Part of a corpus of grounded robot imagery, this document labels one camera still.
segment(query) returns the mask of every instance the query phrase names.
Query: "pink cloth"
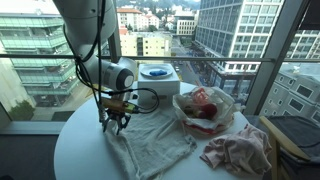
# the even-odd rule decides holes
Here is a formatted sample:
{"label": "pink cloth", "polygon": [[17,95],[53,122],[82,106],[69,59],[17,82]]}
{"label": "pink cloth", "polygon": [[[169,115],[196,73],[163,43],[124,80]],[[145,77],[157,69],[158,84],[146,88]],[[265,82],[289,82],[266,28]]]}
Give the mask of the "pink cloth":
{"label": "pink cloth", "polygon": [[212,168],[224,162],[227,170],[231,172],[245,171],[262,175],[271,169],[267,160],[270,151],[268,136],[254,126],[247,125],[236,134],[212,139],[200,158]]}

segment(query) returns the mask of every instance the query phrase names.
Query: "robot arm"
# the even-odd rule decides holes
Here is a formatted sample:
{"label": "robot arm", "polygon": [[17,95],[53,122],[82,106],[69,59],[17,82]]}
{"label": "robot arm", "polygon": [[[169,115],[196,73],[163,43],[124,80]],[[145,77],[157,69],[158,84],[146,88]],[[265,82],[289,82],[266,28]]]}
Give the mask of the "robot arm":
{"label": "robot arm", "polygon": [[[54,0],[54,3],[65,22],[64,31],[70,48],[75,56],[84,60],[91,83],[98,84],[98,58],[91,50],[97,42],[97,17],[101,11],[104,11],[101,40],[107,40],[115,30],[116,12],[112,0],[103,3],[101,0]],[[134,81],[135,68],[135,62],[127,58],[121,58],[118,64],[102,61],[102,86],[116,91],[128,89]],[[81,78],[89,81],[86,76],[81,75]]]}
{"label": "robot arm", "polygon": [[94,54],[97,42],[106,41],[117,25],[112,0],[54,0],[53,2],[65,22],[63,30],[79,65],[80,78],[84,83],[90,82],[90,86],[99,84],[118,91],[114,93],[115,95],[110,95],[111,99],[100,96],[98,109],[99,121],[104,131],[109,120],[114,120],[117,122],[117,133],[119,133],[119,130],[127,126],[130,119],[125,113],[139,112],[137,106],[127,102],[130,92],[123,93],[123,90],[131,87],[137,66],[135,61],[123,57],[118,64],[99,61]]}

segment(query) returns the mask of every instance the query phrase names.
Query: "car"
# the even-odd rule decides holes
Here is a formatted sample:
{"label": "car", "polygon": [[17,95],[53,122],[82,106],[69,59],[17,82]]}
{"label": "car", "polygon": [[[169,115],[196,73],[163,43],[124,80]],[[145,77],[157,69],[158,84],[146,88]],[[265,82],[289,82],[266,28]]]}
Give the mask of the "car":
{"label": "car", "polygon": [[180,68],[179,68],[178,66],[176,66],[176,67],[174,68],[174,70],[176,70],[176,72],[179,72],[179,71],[180,71]]}

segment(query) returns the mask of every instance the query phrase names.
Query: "building facade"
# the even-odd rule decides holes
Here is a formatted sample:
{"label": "building facade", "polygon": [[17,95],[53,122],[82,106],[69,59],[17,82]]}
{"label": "building facade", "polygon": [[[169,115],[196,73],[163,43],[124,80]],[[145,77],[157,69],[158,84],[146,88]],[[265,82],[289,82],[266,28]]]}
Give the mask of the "building facade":
{"label": "building facade", "polygon": [[282,70],[270,90],[261,115],[299,115],[320,123],[320,76],[308,75],[318,64]]}
{"label": "building facade", "polygon": [[178,36],[190,37],[198,24],[198,11],[178,11],[174,16],[173,32]]}
{"label": "building facade", "polygon": [[155,26],[157,29],[159,29],[159,26],[160,26],[160,19],[153,15],[153,14],[147,14],[144,16],[144,20],[146,21],[146,24],[147,26],[145,26],[145,28],[148,28],[150,25],[153,25]]}
{"label": "building facade", "polygon": [[[196,29],[195,46],[206,57],[262,58],[272,35],[273,28],[284,0],[202,0],[199,22]],[[287,58],[318,58],[319,31],[298,31]],[[239,92],[238,84],[247,87],[240,92],[248,93],[259,63],[243,62],[198,62],[199,67],[208,68],[206,81],[219,85],[230,81],[230,87]]]}
{"label": "building facade", "polygon": [[161,33],[120,35],[123,56],[171,56],[172,37]]}
{"label": "building facade", "polygon": [[[1,13],[0,40],[7,54],[71,54],[59,14]],[[36,106],[61,106],[77,85],[74,63],[67,59],[11,58],[21,86]]]}
{"label": "building facade", "polygon": [[137,9],[133,8],[117,8],[118,24],[131,26],[133,31],[141,31],[141,15]]}

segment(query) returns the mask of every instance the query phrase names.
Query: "plastic bag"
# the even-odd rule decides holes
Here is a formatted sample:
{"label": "plastic bag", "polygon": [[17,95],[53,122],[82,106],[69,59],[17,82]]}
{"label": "plastic bag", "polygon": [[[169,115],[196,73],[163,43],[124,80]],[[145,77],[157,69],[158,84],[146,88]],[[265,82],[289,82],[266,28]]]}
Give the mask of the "plastic bag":
{"label": "plastic bag", "polygon": [[217,87],[196,87],[173,96],[173,106],[183,124],[201,134],[216,134],[227,129],[233,113],[244,108]]}

